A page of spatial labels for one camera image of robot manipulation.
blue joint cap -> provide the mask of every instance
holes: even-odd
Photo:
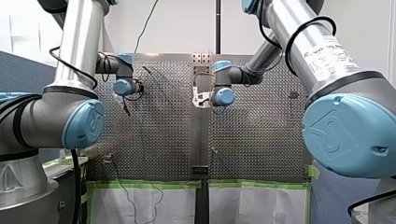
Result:
[[[22,96],[25,94],[30,94],[28,92],[0,92],[0,104],[11,100],[15,97]]]
[[[105,125],[105,108],[98,100],[88,100],[80,105],[64,126],[64,148],[85,148],[95,144]]]
[[[131,54],[126,54],[126,53],[118,53],[116,54],[117,58],[123,60],[125,63],[128,63],[129,65],[132,66],[132,55]]]
[[[242,0],[242,10],[247,14],[253,14],[256,11],[258,0]]]
[[[396,117],[379,103],[326,95],[306,109],[303,124],[306,147],[328,170],[349,177],[396,175]]]
[[[230,88],[222,88],[216,93],[216,104],[219,106],[228,106],[235,101],[235,94]]]
[[[114,83],[114,92],[120,96],[131,95],[134,93],[134,85],[125,79],[119,79]]]
[[[230,61],[217,61],[213,65],[213,72],[219,72],[221,70],[224,70],[226,68],[231,67],[231,62]]]

label sticker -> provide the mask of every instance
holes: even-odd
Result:
[[[304,59],[318,81],[331,75],[343,75],[351,68],[359,68],[332,35],[325,35],[323,44],[313,47],[304,54]]]

robotic arm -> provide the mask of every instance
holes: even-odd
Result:
[[[115,2],[107,0],[39,1],[62,14],[64,35],[54,81],[42,95],[0,93],[0,217],[6,223],[57,223],[58,184],[48,180],[39,148],[85,148],[104,129],[104,107],[93,90],[95,73],[116,74],[116,94],[143,90],[133,80],[132,59],[98,55],[103,17]],[[33,216],[21,216],[36,211]]]
[[[317,15],[322,0],[306,2],[244,0],[243,9],[272,29],[269,38],[285,50],[290,71],[308,93],[303,120],[307,149],[339,175],[396,175],[396,90],[380,73],[360,68],[344,50],[333,36],[335,23]],[[216,62],[212,104],[231,105],[232,84],[259,84],[280,48],[266,42],[242,67]]]

black cable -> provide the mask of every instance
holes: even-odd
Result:
[[[41,95],[28,94],[28,95],[19,96],[17,98],[9,100],[8,102],[3,103],[0,106],[0,124],[7,118],[8,115],[10,115],[12,112],[14,112],[18,108],[18,105],[23,104],[25,102],[30,102],[33,100],[39,100],[39,99],[41,99]]]
[[[70,152],[72,153],[72,158],[73,158],[75,186],[76,186],[75,207],[74,207],[72,224],[78,224],[79,208],[81,206],[81,171],[79,169],[79,164],[78,164],[77,150],[71,149]]]
[[[125,193],[126,193],[126,199],[128,200],[128,202],[131,203],[132,207],[134,208],[134,224],[137,224],[137,209],[136,209],[136,204],[135,204],[134,201],[130,198],[129,191],[121,184],[119,166],[118,166],[114,161],[112,161],[111,163],[113,163],[114,170],[116,171],[116,176],[117,176],[117,180],[118,180],[118,182],[119,182],[119,185],[121,186],[121,188],[122,188],[122,189],[125,191]]]
[[[105,74],[107,74],[107,77],[105,77],[105,74],[102,74],[102,81],[108,82],[108,79],[110,78],[111,61],[105,53],[99,51],[99,54],[103,55],[103,70],[105,71]]]
[[[143,117],[143,115],[142,115],[142,119],[141,120],[142,121],[141,121],[141,125],[140,126],[142,127],[143,124],[144,124],[144,121],[145,121],[145,118]],[[143,135],[142,133],[139,134],[140,142],[141,142],[141,145],[142,145],[143,152],[146,152],[146,147],[145,147],[144,139],[143,139],[142,135]],[[147,158],[146,158],[146,153],[145,153],[144,154],[145,164],[146,164],[146,159]],[[151,184],[151,186],[154,187],[156,190],[158,190],[161,193],[161,198],[160,198],[160,200],[158,200],[158,202],[156,202],[154,204],[154,218],[151,221],[145,222],[145,224],[153,223],[157,219],[157,216],[158,216],[157,205],[160,204],[163,201],[163,190],[159,189],[154,184]]]
[[[64,64],[64,65],[66,65],[67,67],[69,67],[70,69],[72,69],[73,72],[75,72],[76,74],[83,75],[84,77],[87,77],[87,78],[89,78],[90,80],[92,80],[92,81],[93,81],[93,87],[92,87],[92,89],[94,90],[94,89],[98,86],[98,81],[97,81],[93,76],[91,76],[90,74],[88,74],[88,73],[86,73],[86,72],[83,72],[83,71],[79,70],[79,69],[76,68],[75,66],[71,65],[70,63],[65,62],[64,60],[62,60],[60,57],[58,57],[56,54],[53,53],[53,51],[58,50],[58,49],[60,49],[60,48],[61,48],[61,47],[56,47],[56,48],[50,49],[50,50],[49,50],[50,56],[52,56],[52,57],[53,57],[54,59],[56,59],[58,62],[60,62],[60,63],[62,63],[62,64]]]
[[[356,207],[359,207],[359,206],[364,205],[366,203],[371,203],[371,202],[374,202],[374,201],[377,201],[377,200],[385,199],[385,198],[388,198],[388,197],[391,197],[391,196],[396,196],[396,189],[388,191],[388,192],[385,192],[385,193],[382,193],[382,194],[375,195],[375,196],[370,197],[370,198],[366,198],[366,199],[361,200],[360,202],[357,202],[357,203],[353,203],[352,205],[350,205],[347,208],[347,213],[349,214],[350,217],[352,217],[352,211]]]
[[[197,73],[197,74],[194,75],[194,81],[192,82],[192,86],[196,86],[197,85],[196,79],[197,79],[198,76],[213,77],[213,75],[209,74],[209,73],[203,73],[203,72]]]
[[[122,102],[124,104],[123,109],[125,110],[125,113],[128,115],[128,117],[131,117],[131,112],[129,112],[128,105],[126,105],[125,102],[125,96],[122,96]]]
[[[282,56],[283,56],[283,51],[279,54],[279,59],[277,60],[277,62],[272,67],[267,68],[264,72],[269,72],[269,71],[273,70],[274,68],[276,68],[282,61],[282,58],[283,58]]]
[[[261,0],[259,2],[259,5],[257,6],[257,9],[259,10],[257,17],[259,18],[259,28],[260,28],[260,33],[262,33],[262,36],[264,37],[264,39],[266,41],[268,41],[270,44],[274,45],[275,47],[282,49],[282,47],[274,42],[270,37],[268,37],[268,35],[264,32],[264,30],[262,29],[262,8],[264,5],[264,0]]]
[[[289,68],[290,72],[292,74],[294,74],[295,76],[297,76],[297,74],[294,71],[294,69],[291,65],[291,62],[290,62],[291,47],[293,45],[294,40],[297,38],[297,36],[300,34],[300,32],[304,31],[306,28],[308,28],[310,25],[312,25],[315,21],[327,21],[332,26],[332,35],[335,35],[335,33],[337,32],[337,25],[335,24],[335,22],[331,18],[325,17],[325,16],[315,17],[314,19],[312,19],[310,21],[304,22],[297,28],[297,30],[291,35],[291,37],[288,41],[288,44],[286,46],[286,49],[285,49],[286,66]]]
[[[157,219],[158,212],[157,212],[157,205],[160,204],[163,201],[163,190],[157,188],[154,184],[151,184],[152,187],[154,187],[156,190],[158,190],[161,193],[161,198],[154,204],[154,218],[151,221],[145,222],[145,224],[149,223],[154,223],[154,221]]]
[[[154,11],[155,7],[157,6],[157,3],[158,3],[158,0],[155,1],[154,6],[152,6],[152,9],[151,9],[150,13],[148,14],[148,18],[146,19],[146,23],[145,23],[145,26],[143,27],[143,31],[140,34],[140,36],[137,38],[136,47],[134,48],[134,53],[137,53],[137,48],[139,48],[140,38],[143,36],[143,34],[146,31],[146,28],[148,27],[149,19],[151,18],[152,12]]]

perforated metal board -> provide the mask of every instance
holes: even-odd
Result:
[[[216,55],[212,59],[241,64],[250,57]],[[235,103],[221,115],[211,113],[210,177],[305,181],[304,165],[311,156],[302,138],[306,93],[299,79],[282,60],[260,85],[233,85],[233,89]]]
[[[106,107],[106,126],[92,150],[97,155],[89,179],[116,177],[113,164],[103,163],[109,153],[114,154],[120,178],[190,179],[191,63],[191,55],[134,55],[134,77],[143,81],[145,92],[138,101],[126,101],[131,117],[114,100],[114,77],[100,82],[97,90]]]
[[[106,106],[106,127],[92,149],[97,155],[90,162],[88,178],[116,178],[114,166],[103,163],[104,156],[113,153],[120,178],[189,180],[193,165],[209,162],[211,178],[305,181],[304,165],[311,160],[301,137],[305,93],[283,63],[259,86],[234,85],[236,102],[220,116],[192,106],[194,66],[249,59],[210,55],[211,62],[198,63],[190,54],[134,55],[134,77],[143,80],[145,94],[127,102],[128,117],[114,101],[114,77],[100,82],[97,90]],[[210,89],[210,78],[197,80],[200,91]],[[291,91],[299,97],[290,99]],[[203,114],[209,123],[200,120]]]

